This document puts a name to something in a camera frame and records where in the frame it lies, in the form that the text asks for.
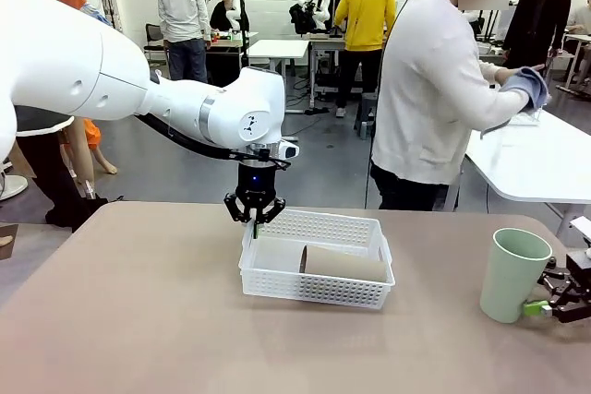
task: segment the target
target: jeans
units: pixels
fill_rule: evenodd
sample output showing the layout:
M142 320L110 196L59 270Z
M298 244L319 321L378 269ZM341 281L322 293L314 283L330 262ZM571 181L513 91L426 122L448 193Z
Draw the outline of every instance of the jeans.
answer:
M380 191L380 209L432 211L440 185L420 184L398 178L371 163L371 177Z
M170 42L168 48L168 65L171 80L197 80L207 83L207 67L205 66L205 41Z
M337 108L344 108L355 84L355 75L359 64L362 65L363 92L376 92L380 77L381 50L342 51L340 54L341 77Z

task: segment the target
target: beige tabletop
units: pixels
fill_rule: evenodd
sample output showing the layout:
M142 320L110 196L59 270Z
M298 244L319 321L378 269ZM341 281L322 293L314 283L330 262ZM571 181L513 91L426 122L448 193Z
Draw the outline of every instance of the beige tabletop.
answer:
M10 394L583 394L591 328L497 324L478 296L519 216L333 210L381 220L397 286L381 312L246 297L222 206L116 203L0 311Z

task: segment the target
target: person's hand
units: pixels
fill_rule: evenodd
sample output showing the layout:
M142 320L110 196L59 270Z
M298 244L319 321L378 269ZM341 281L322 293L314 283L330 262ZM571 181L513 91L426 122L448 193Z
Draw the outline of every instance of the person's hand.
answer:
M542 65L532 66L532 69L535 69L536 71L541 71L545 67L546 66L542 64ZM514 76L519 71L521 71L521 68L517 68L517 69L501 68L499 71L497 71L497 74L495 74L495 80L497 81L497 83L499 83L499 85L503 86L505 83L507 83L507 80L509 80L509 78L511 76Z

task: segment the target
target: chair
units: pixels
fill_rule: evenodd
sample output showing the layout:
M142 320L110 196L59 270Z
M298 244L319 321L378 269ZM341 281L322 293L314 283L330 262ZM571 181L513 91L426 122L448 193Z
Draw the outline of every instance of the chair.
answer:
M144 55L146 55L146 58L150 62L150 67L167 66L168 52L166 51L166 48L164 48L164 36L163 32L160 30L160 26L151 25L150 23L146 24L146 41L148 44L144 46ZM153 44L153 42L161 42L162 44ZM162 53L164 59L152 60L152 53Z

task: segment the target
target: black cable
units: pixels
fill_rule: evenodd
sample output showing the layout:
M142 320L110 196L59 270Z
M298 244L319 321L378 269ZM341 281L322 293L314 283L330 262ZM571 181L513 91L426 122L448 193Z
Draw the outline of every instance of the black cable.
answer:
M392 36L392 31L394 29L394 27L396 26L396 22L398 21L398 18L400 17L401 14L403 14L404 8L406 7L406 5L408 4L409 0L406 0L404 2L404 5L402 8L400 8L400 12L396 15L396 17L394 18L394 23L392 25L392 30L390 31L390 35L388 36L388 39L386 39L386 42L384 43L384 50L381 52L381 62L380 62L380 72L378 73L378 88L376 89L376 97L379 98L380 97L380 88L381 88L381 69L384 65L384 55L386 54L386 47L388 46L388 41L390 40L390 37ZM374 125L377 123L377 117L378 117L378 104L376 103L376 111L375 111L375 115L376 115L376 119L374 120ZM366 178L366 202L365 202L365 209L368 208L368 196L369 196L369 177L371 174L371 156L373 154L373 145L375 142L375 132L373 131L375 128L372 127L372 134L371 134L371 145L369 147L369 159L368 159L368 176Z
M490 185L487 184L487 214L490 214L490 208L488 207L488 191L490 191Z
M299 130L295 131L295 133L288 134L285 137L297 136L298 134L303 133L304 131L310 129L312 126L317 125L321 120L322 120L322 117L319 117L318 119L316 119L316 121L313 124L310 124L308 126L304 126L302 129L299 129Z

